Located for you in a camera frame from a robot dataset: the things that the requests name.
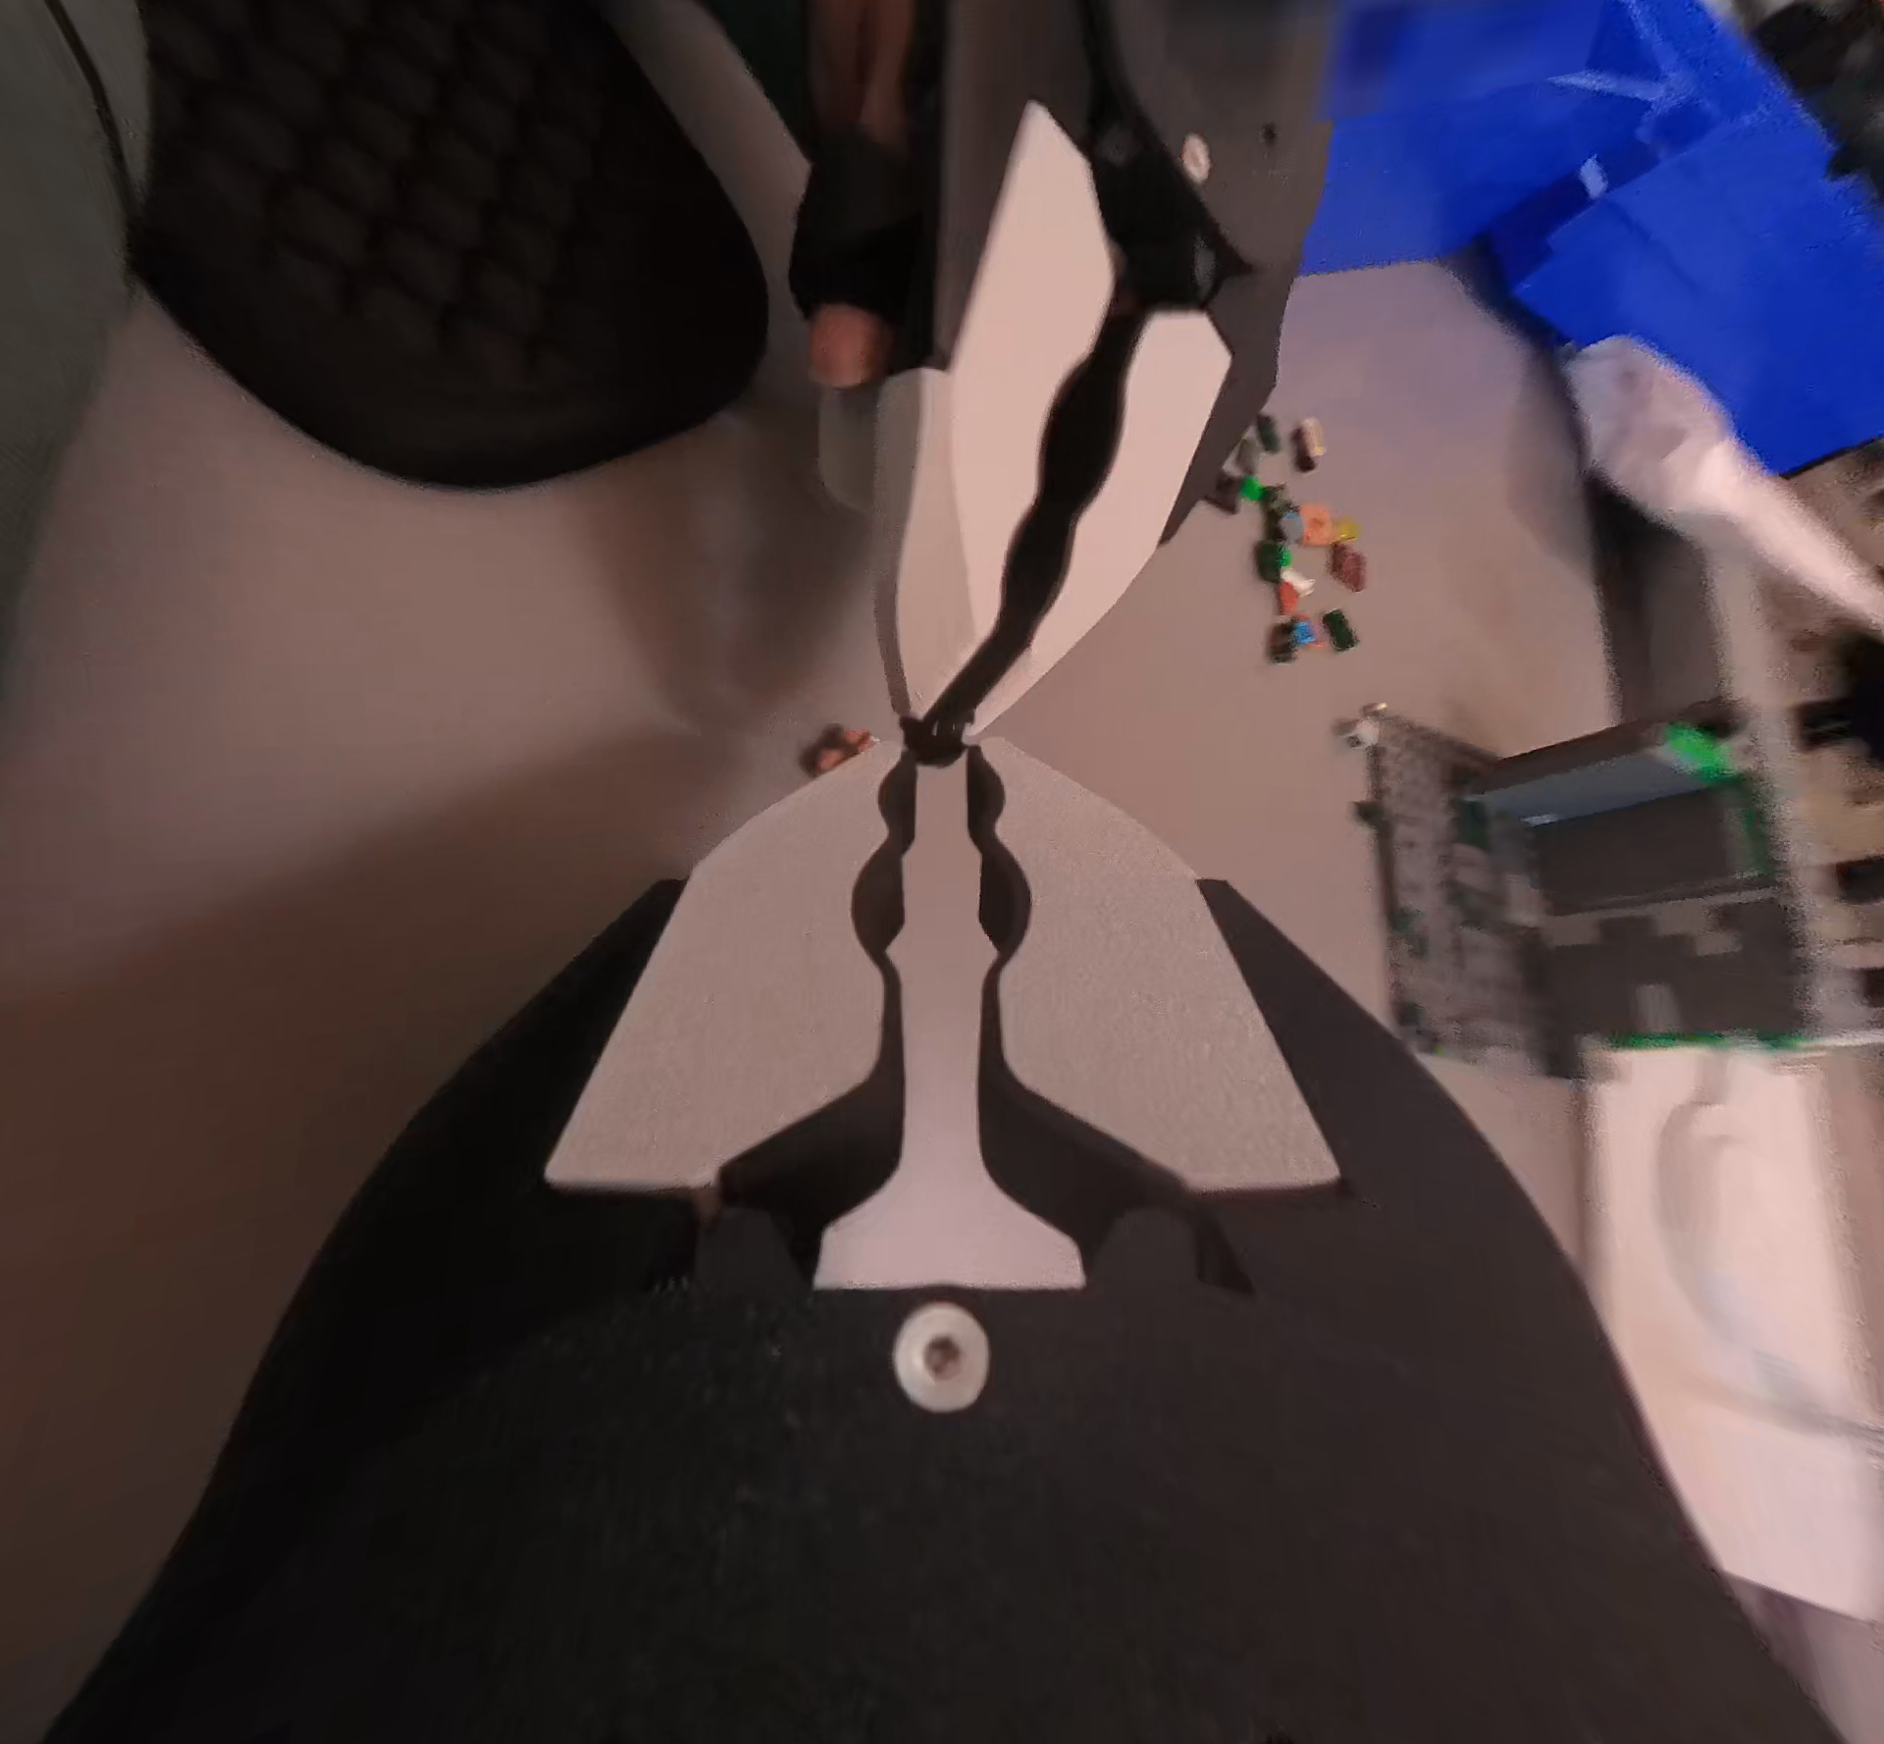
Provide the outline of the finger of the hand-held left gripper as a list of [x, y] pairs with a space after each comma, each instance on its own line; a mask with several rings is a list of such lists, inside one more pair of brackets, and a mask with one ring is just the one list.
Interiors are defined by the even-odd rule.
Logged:
[[1028, 103], [947, 363], [880, 390], [880, 653], [898, 718], [932, 713], [993, 636], [1049, 410], [1112, 288], [1093, 171]]
[[953, 679], [987, 734], [1144, 575], [1205, 438], [1232, 349], [1205, 312], [1124, 312], [1055, 400], [996, 626]]

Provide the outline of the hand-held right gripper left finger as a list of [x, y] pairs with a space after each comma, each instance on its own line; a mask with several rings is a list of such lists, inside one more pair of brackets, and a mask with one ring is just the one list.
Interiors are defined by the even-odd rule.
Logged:
[[905, 1143], [904, 858], [916, 765], [892, 741], [696, 863], [551, 1147], [557, 1193], [771, 1217], [803, 1273]]

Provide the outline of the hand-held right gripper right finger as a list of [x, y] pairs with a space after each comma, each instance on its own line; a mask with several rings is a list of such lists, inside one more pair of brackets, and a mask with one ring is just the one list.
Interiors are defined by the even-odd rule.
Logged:
[[983, 861], [977, 1140], [996, 1188], [1095, 1276], [1160, 1212], [1201, 1279], [1246, 1279], [1219, 1204], [1321, 1194], [1338, 1163], [1222, 932], [1160, 834], [1005, 738], [974, 744]]

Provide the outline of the grey desk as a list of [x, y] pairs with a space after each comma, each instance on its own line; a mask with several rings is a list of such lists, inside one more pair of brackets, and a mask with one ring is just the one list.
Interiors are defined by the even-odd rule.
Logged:
[[[889, 703], [861, 524], [789, 349], [643, 459], [496, 499], [298, 438], [138, 302], [4, 691], [4, 1739], [168, 1558], [294, 1286], [390, 1139], [655, 880]], [[1532, 352], [1443, 267], [1305, 280], [1352, 653], [1261, 656], [1203, 510], [1000, 731], [1232, 880], [1386, 1013], [1335, 725], [1498, 754], [1645, 703]]]

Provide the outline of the scattered small toy bricks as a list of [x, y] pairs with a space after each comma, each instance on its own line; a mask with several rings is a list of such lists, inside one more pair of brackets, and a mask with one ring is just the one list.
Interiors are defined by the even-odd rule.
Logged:
[[1360, 527], [1317, 499], [1329, 455], [1312, 415], [1259, 414], [1205, 481], [1205, 507], [1247, 519], [1250, 573], [1267, 594], [1261, 653], [1288, 667], [1359, 648], [1356, 601], [1370, 590]]

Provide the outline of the grey toy rock structure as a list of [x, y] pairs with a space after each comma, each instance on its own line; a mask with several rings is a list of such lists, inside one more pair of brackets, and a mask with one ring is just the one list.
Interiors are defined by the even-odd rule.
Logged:
[[1517, 834], [1553, 1075], [1591, 1050], [1881, 1043], [1881, 643], [1802, 646], [1805, 676], [1759, 711], [1708, 616], [1618, 619], [1618, 721], [1467, 789]]

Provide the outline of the white printed paper bag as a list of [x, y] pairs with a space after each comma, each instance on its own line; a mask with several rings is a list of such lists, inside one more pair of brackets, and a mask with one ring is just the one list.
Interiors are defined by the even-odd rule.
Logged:
[[1699, 380], [1625, 338], [1580, 349], [1563, 376], [1604, 483], [1686, 540], [1881, 636], [1881, 573], [1754, 459]]

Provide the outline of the black mesh wrist rest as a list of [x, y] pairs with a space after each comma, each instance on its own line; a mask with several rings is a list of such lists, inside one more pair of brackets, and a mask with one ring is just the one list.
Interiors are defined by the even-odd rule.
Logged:
[[590, 0], [138, 0], [134, 260], [304, 437], [444, 489], [551, 481], [727, 410], [768, 278]]

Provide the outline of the white flat pad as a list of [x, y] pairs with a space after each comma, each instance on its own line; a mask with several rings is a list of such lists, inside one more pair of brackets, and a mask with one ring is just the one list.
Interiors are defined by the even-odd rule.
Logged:
[[1881, 1367], [1826, 1050], [1584, 1048], [1591, 1279], [1708, 1558], [1881, 1619]]

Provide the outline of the person's green hoodie torso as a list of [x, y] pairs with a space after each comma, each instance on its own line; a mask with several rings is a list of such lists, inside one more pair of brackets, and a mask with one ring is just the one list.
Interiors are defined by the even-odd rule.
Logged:
[[4, 652], [130, 301], [150, 165], [137, 0], [4, 0]]

